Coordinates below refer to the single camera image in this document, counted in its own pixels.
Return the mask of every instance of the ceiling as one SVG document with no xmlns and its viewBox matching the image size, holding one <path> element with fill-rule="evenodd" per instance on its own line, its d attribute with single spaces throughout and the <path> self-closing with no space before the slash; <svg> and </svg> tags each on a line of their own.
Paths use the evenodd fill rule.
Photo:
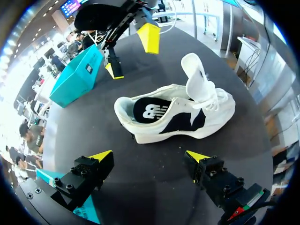
<svg viewBox="0 0 300 225">
<path fill-rule="evenodd" d="M 52 33 L 50 32 L 51 30 L 56 29 L 60 32 L 52 18 L 52 14 L 59 10 L 65 1 L 39 0 L 23 14 L 8 38 L 8 41 L 13 41 L 14 46 L 8 46 L 12 50 L 12 54 L 6 54 L 6 56 L 10 57 L 7 71 L 20 60 L 20 56 L 26 54 L 26 52 L 35 51 L 36 47 L 41 45 L 41 42 L 45 42 Z M 71 17 L 67 22 L 71 24 L 73 20 L 74 17 Z"/>
</svg>

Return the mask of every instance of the shoe sole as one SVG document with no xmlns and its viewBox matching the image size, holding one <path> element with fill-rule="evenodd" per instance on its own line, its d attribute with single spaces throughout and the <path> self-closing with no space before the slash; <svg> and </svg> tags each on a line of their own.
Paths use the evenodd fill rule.
<svg viewBox="0 0 300 225">
<path fill-rule="evenodd" d="M 231 117 L 234 115 L 234 112 L 235 112 L 235 108 L 231 109 L 228 113 L 228 119 L 225 120 L 224 123 L 222 124 L 209 126 L 209 127 L 202 127 L 197 129 L 196 131 L 173 131 L 170 133 L 157 134 L 157 135 L 136 134 L 135 140 L 138 144 L 148 144 L 148 143 L 160 142 L 175 135 L 188 135 L 196 139 L 202 139 L 212 135 L 213 133 L 221 129 L 231 119 Z"/>
</svg>

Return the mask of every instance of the new balance logo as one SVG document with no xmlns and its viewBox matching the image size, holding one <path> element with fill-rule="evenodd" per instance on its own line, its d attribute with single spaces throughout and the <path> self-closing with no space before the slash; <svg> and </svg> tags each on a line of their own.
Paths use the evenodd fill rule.
<svg viewBox="0 0 300 225">
<path fill-rule="evenodd" d="M 160 105 L 150 104 L 146 106 L 146 111 L 142 114 L 142 116 L 147 119 L 154 119 L 155 117 L 160 119 L 165 114 L 167 109 L 168 106 L 161 107 Z"/>
</svg>

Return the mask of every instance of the bolt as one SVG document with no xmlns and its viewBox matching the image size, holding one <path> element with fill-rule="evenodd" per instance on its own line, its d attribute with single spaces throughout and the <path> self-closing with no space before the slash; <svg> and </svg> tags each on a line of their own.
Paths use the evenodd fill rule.
<svg viewBox="0 0 300 225">
<path fill-rule="evenodd" d="M 68 190 L 69 192 L 72 192 L 72 191 L 74 190 L 73 184 L 68 184 L 68 185 L 66 186 L 66 188 L 67 188 L 67 190 Z"/>
<path fill-rule="evenodd" d="M 86 172 L 85 170 L 82 170 L 82 171 L 81 171 L 81 175 L 82 175 L 83 177 L 85 177 L 87 173 L 88 173 L 88 172 Z"/>
<path fill-rule="evenodd" d="M 231 187 L 228 184 L 226 184 L 225 187 L 223 188 L 223 192 L 228 193 L 230 191 L 230 189 L 231 189 Z"/>
<path fill-rule="evenodd" d="M 34 191 L 35 191 L 37 194 L 39 194 L 39 193 L 42 192 L 42 190 L 41 190 L 39 187 L 37 187 Z"/>
<path fill-rule="evenodd" d="M 244 178 L 243 177 L 239 177 L 238 180 L 236 181 L 236 183 L 238 185 L 243 185 L 244 184 Z"/>
<path fill-rule="evenodd" d="M 26 197 L 27 197 L 28 199 L 33 199 L 33 194 L 29 192 L 29 193 L 26 195 Z"/>
<path fill-rule="evenodd" d="M 54 183 L 55 183 L 56 186 L 60 186 L 61 185 L 61 180 L 58 177 L 56 177 L 56 178 L 54 178 Z"/>
<path fill-rule="evenodd" d="M 210 176 L 211 176 L 211 177 L 213 177 L 213 176 L 216 175 L 216 174 L 217 174 L 217 172 L 214 171 L 214 170 L 210 172 Z"/>
</svg>

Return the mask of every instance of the shoe tongue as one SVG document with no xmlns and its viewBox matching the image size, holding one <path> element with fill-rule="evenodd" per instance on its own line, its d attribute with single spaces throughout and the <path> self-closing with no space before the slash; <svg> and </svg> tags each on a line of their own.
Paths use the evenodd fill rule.
<svg viewBox="0 0 300 225">
<path fill-rule="evenodd" d="M 183 71 L 188 77 L 186 92 L 196 102 L 204 102 L 210 98 L 209 82 L 199 57 L 190 53 L 181 60 Z"/>
</svg>

